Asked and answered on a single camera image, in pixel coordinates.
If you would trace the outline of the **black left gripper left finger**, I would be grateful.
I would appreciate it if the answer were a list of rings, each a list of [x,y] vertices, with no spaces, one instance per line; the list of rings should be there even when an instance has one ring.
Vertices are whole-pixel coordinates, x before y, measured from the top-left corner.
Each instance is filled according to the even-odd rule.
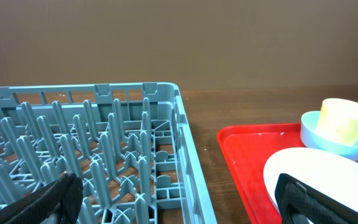
[[[82,196],[82,179],[65,174],[0,210],[0,223],[76,223]]]

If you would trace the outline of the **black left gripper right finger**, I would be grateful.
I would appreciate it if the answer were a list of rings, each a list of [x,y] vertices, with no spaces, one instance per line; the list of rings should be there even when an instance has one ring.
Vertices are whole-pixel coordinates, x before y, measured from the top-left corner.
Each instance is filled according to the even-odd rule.
[[[288,174],[278,176],[275,199],[282,224],[358,223],[358,212]]]

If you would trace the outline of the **white round plate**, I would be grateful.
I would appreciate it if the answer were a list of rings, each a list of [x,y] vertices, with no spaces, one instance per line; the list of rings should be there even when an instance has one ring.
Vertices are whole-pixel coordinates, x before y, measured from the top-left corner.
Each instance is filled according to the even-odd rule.
[[[264,165],[263,177],[268,197],[276,210],[275,188],[281,173],[358,212],[357,162],[307,147],[291,147],[275,152]]]

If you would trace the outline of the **yellow plastic cup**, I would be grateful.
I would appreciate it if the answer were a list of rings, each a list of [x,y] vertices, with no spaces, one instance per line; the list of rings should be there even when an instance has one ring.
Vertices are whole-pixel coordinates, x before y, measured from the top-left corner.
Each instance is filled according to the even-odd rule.
[[[330,141],[354,145],[358,141],[358,102],[341,98],[323,100],[316,132]]]

